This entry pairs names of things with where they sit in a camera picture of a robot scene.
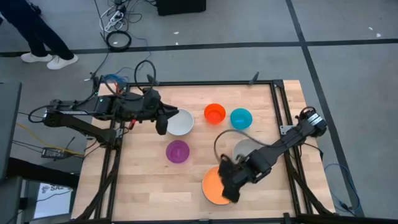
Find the white sneaker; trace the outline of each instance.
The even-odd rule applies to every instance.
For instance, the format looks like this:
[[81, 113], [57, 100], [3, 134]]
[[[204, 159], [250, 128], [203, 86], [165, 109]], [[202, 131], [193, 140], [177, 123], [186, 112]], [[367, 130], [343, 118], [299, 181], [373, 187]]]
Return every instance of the white sneaker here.
[[26, 53], [21, 55], [21, 59], [26, 63], [33, 63], [33, 62], [49, 62], [52, 60], [51, 55], [47, 55], [45, 57], [38, 57], [33, 55], [32, 53]]
[[71, 65], [71, 64], [77, 62], [78, 60], [79, 60], [79, 58], [77, 57], [77, 55], [74, 55], [74, 57], [70, 60], [64, 60], [64, 59], [60, 58], [59, 56], [55, 56], [51, 62], [47, 63], [47, 68], [49, 68], [51, 70], [58, 70], [65, 66]]

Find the orange bowl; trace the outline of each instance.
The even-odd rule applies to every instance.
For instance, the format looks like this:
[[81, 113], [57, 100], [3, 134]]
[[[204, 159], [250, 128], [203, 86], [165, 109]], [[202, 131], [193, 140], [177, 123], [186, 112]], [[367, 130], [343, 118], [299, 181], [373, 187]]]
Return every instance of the orange bowl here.
[[205, 108], [205, 118], [211, 124], [219, 124], [225, 118], [225, 109], [223, 106], [212, 103]]
[[201, 182], [201, 187], [206, 198], [216, 205], [226, 205], [229, 200], [222, 196], [224, 186], [218, 175], [218, 166], [208, 170]]

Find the wooden table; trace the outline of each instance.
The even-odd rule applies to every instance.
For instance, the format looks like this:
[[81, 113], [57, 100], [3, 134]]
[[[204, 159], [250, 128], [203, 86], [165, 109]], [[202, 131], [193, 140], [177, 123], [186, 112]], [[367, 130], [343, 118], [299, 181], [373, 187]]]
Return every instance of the wooden table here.
[[[300, 82], [284, 81], [284, 85], [290, 112], [292, 116], [298, 115], [306, 107]], [[156, 90], [164, 103], [189, 110], [195, 125], [186, 136], [159, 136], [154, 123], [143, 122], [124, 136], [112, 221], [271, 218], [282, 217], [284, 212], [294, 216], [283, 156], [271, 174], [258, 184], [246, 184], [241, 189], [241, 198], [236, 204], [214, 205], [201, 189], [205, 172], [218, 165], [213, 154], [215, 137], [231, 128], [229, 114], [235, 108], [247, 108], [252, 113], [253, 124], [246, 130], [248, 134], [268, 143], [279, 139], [270, 85], [159, 86]], [[110, 92], [102, 86], [100, 95], [106, 94]], [[285, 121], [282, 100], [278, 97]], [[203, 110], [210, 103], [220, 103], [226, 109], [227, 117], [219, 125], [205, 121]], [[109, 127], [109, 122], [96, 119], [93, 124]], [[183, 164], [173, 164], [165, 155], [168, 143], [176, 139], [190, 146], [190, 156]], [[231, 156], [234, 146], [242, 139], [244, 137], [236, 133], [223, 135], [217, 145], [219, 153]], [[312, 138], [307, 143], [316, 145]], [[98, 189], [104, 152], [105, 149], [98, 149], [83, 163], [72, 218], [79, 216]], [[334, 211], [319, 152], [306, 145], [302, 146], [302, 152], [308, 186], [327, 209]], [[297, 188], [302, 211], [305, 211]], [[103, 214], [108, 195], [104, 196]]]

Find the teal bowl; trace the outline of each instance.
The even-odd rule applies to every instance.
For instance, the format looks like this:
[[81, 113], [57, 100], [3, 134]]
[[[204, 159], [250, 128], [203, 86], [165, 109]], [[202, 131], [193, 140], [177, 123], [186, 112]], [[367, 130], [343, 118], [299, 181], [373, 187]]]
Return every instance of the teal bowl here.
[[231, 113], [231, 123], [232, 127], [242, 130], [248, 128], [253, 122], [253, 117], [251, 113], [243, 108], [238, 108]]

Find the jeans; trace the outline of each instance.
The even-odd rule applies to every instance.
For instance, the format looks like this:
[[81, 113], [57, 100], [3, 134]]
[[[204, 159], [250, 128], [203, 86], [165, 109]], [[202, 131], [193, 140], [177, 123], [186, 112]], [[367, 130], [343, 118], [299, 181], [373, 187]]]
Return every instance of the jeans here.
[[62, 39], [36, 14], [25, 0], [0, 0], [0, 12], [28, 42], [33, 55], [47, 56], [44, 44], [64, 60], [74, 57]]

